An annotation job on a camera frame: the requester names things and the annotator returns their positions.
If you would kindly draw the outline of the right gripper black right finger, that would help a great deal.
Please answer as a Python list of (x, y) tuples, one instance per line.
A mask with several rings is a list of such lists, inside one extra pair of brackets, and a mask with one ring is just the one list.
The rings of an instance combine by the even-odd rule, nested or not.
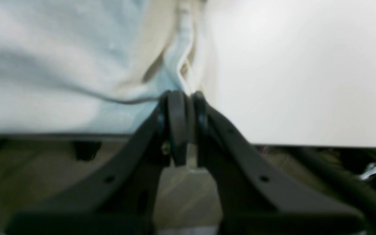
[(357, 209), (272, 165), (201, 92), (191, 98), (197, 165), (214, 178), (223, 210), (219, 235), (350, 235), (366, 230)]

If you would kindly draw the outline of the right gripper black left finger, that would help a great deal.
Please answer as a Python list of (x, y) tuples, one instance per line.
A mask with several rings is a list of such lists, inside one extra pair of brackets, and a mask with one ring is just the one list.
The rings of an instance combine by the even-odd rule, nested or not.
[(153, 235), (162, 170), (186, 164), (187, 97), (166, 92), (123, 149), (65, 191), (16, 213), (8, 235)]

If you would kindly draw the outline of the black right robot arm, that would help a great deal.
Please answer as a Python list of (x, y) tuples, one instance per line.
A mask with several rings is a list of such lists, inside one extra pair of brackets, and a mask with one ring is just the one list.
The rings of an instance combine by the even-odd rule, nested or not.
[(153, 235), (161, 172), (197, 165), (214, 178), (223, 211), (218, 235), (350, 235), (376, 231), (376, 193), (306, 148), (291, 154), (344, 201), (310, 189), (270, 164), (201, 92), (165, 92), (109, 162), (54, 197), (16, 213), (9, 235)]

